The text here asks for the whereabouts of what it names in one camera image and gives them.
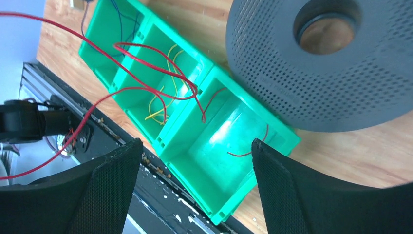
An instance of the textured gray surface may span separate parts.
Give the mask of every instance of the textured gray surface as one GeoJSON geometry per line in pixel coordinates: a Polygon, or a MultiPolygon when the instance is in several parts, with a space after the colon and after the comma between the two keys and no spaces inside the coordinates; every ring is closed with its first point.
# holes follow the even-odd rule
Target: textured gray surface
{"type": "Polygon", "coordinates": [[[357,1],[356,36],[330,55],[310,54],[294,39],[307,2],[234,0],[226,49],[238,83],[286,123],[310,131],[362,129],[413,109],[413,0],[357,1]]]}

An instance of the green plastic container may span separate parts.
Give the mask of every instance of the green plastic container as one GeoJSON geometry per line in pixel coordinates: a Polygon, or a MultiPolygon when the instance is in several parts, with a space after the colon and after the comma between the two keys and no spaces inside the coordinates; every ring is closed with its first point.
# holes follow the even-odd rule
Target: green plastic container
{"type": "Polygon", "coordinates": [[[219,67],[214,67],[200,85],[200,103],[205,107],[216,91],[201,122],[194,100],[184,108],[169,131],[161,136],[157,153],[194,197],[214,224],[225,221],[257,185],[252,156],[234,157],[251,151],[255,138],[263,138],[283,155],[290,155],[300,142],[293,129],[258,103],[219,67]]]}
{"type": "MultiPolygon", "coordinates": [[[[147,11],[137,10],[125,0],[114,1],[123,14],[121,18],[122,34],[119,15],[115,7],[110,0],[100,0],[85,36],[112,55],[118,62],[122,62],[124,57],[113,48],[113,44],[121,41],[121,38],[123,41],[132,41],[135,37],[142,37],[141,30],[146,25],[149,17],[145,15],[147,11]]],[[[86,42],[82,42],[79,55],[108,89],[118,70],[117,65],[86,42]]]]}
{"type": "MultiPolygon", "coordinates": [[[[199,52],[193,45],[183,39],[175,29],[166,24],[139,1],[133,1],[131,4],[134,5],[138,11],[145,12],[145,16],[148,17],[148,23],[145,27],[141,28],[141,34],[143,37],[136,37],[133,42],[153,46],[165,54],[168,53],[171,47],[177,45],[177,47],[172,50],[169,57],[173,59],[177,53],[183,50],[183,52],[176,57],[175,63],[184,72],[189,80],[191,80],[194,84],[199,85],[212,69],[214,65],[213,62],[204,54],[199,52]]],[[[151,49],[131,47],[128,51],[146,62],[168,70],[166,59],[151,49]]],[[[126,57],[122,61],[122,65],[133,74],[136,74],[140,80],[149,86],[156,88],[157,90],[161,90],[163,88],[162,91],[164,93],[173,96],[177,93],[179,97],[187,97],[191,95],[191,91],[188,92],[188,87],[184,85],[180,79],[175,78],[175,84],[177,86],[176,89],[171,76],[157,72],[134,61],[130,57],[126,57]]],[[[114,92],[130,86],[140,86],[140,84],[131,78],[125,71],[119,69],[112,82],[112,86],[109,88],[109,91],[114,92]]],[[[156,139],[158,139],[162,129],[167,127],[167,125],[173,125],[175,120],[179,117],[180,112],[183,110],[183,107],[187,105],[188,101],[175,100],[172,105],[167,108],[167,115],[170,117],[166,124],[163,125],[159,123],[163,121],[163,117],[161,115],[155,117],[159,122],[153,119],[145,120],[145,118],[150,115],[149,106],[151,102],[151,113],[156,113],[159,110],[162,110],[161,101],[157,98],[153,100],[153,98],[154,95],[152,93],[141,90],[126,91],[113,97],[113,99],[119,104],[120,108],[141,130],[142,134],[156,150],[159,145],[159,141],[156,139]]],[[[164,96],[162,96],[162,98],[166,105],[172,101],[172,99],[164,96]]]]}

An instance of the gray perforated disc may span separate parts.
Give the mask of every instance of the gray perforated disc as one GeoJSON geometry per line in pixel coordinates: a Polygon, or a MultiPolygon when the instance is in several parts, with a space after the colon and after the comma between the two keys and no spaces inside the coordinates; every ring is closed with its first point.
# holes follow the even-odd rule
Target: gray perforated disc
{"type": "Polygon", "coordinates": [[[362,129],[413,109],[413,0],[308,2],[234,0],[226,49],[237,82],[310,131],[362,129]],[[353,41],[329,55],[301,49],[296,32],[316,9],[354,19],[353,41]]]}

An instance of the circular hole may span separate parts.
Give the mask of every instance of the circular hole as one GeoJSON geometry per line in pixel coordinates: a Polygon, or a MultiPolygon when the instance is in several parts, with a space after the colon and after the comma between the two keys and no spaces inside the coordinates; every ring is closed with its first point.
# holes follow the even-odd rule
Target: circular hole
{"type": "Polygon", "coordinates": [[[354,31],[348,20],[321,17],[305,25],[298,39],[303,50],[311,54],[327,55],[343,49],[353,38],[354,31]]]}

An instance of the wooden table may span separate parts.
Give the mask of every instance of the wooden table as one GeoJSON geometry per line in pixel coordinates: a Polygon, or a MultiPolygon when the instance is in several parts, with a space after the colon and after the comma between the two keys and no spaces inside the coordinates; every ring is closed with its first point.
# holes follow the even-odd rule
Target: wooden table
{"type": "MultiPolygon", "coordinates": [[[[232,0],[146,0],[148,6],[177,28],[180,34],[227,67],[225,27],[232,0]]],[[[94,10],[91,5],[86,25],[94,10]]],[[[47,0],[45,17],[80,31],[83,12],[68,0],[47,0]]],[[[78,38],[43,25],[38,60],[91,102],[107,91],[83,63],[78,38]]],[[[134,137],[143,136],[113,100],[99,106],[108,117],[134,137]]],[[[298,131],[302,143],[291,157],[322,173],[374,187],[413,180],[413,114],[376,127],[346,133],[298,131]]],[[[267,233],[258,189],[254,189],[234,214],[254,233],[267,233]]]]}

